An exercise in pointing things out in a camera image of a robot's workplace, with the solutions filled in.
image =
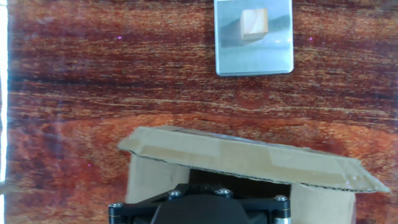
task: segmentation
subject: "wooden block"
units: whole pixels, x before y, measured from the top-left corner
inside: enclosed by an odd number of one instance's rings
[[[242,40],[262,39],[268,33],[267,9],[247,9],[241,15]]]

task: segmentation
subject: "bolt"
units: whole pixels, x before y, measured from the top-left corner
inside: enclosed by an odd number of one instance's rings
[[[231,190],[228,190],[228,189],[219,189],[216,191],[216,194],[221,194],[221,195],[226,195],[229,193],[231,193]]]
[[[180,196],[180,194],[181,194],[181,191],[179,191],[179,190],[171,190],[171,191],[169,191],[169,195],[172,196],[172,197],[178,197],[178,196]]]
[[[123,205],[124,205],[124,203],[122,203],[122,202],[116,202],[116,203],[110,204],[109,206],[113,207],[113,208],[121,208],[121,207],[123,207]]]
[[[276,195],[276,196],[274,197],[274,199],[277,200],[277,201],[280,201],[280,202],[284,202],[284,201],[287,200],[287,197],[284,196],[284,195]]]

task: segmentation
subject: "cardboard flap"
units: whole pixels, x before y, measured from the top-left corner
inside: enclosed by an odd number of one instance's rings
[[[357,159],[173,126],[140,127],[119,148],[194,169],[283,184],[389,192]]]

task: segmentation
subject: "metal fastener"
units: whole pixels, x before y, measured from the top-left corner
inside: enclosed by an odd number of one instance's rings
[[[124,203],[122,203],[122,202],[116,202],[116,203],[110,204],[109,206],[113,207],[113,208],[121,208],[121,207],[123,207],[123,205],[124,205]]]
[[[221,195],[226,195],[229,193],[231,193],[231,190],[228,190],[228,189],[219,189],[216,191],[216,194],[221,194]]]
[[[276,195],[274,198],[275,198],[275,200],[280,201],[280,202],[287,200],[287,197],[284,195]]]
[[[181,191],[179,191],[179,190],[171,190],[171,191],[169,191],[169,195],[172,196],[172,197],[178,197],[178,196],[180,196],[180,194],[181,194]]]

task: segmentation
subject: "wood grain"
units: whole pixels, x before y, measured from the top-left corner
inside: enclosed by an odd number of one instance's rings
[[[295,70],[220,78],[213,1],[9,1],[8,223],[106,223],[138,126],[174,124],[362,160],[398,222],[398,3],[294,1]]]

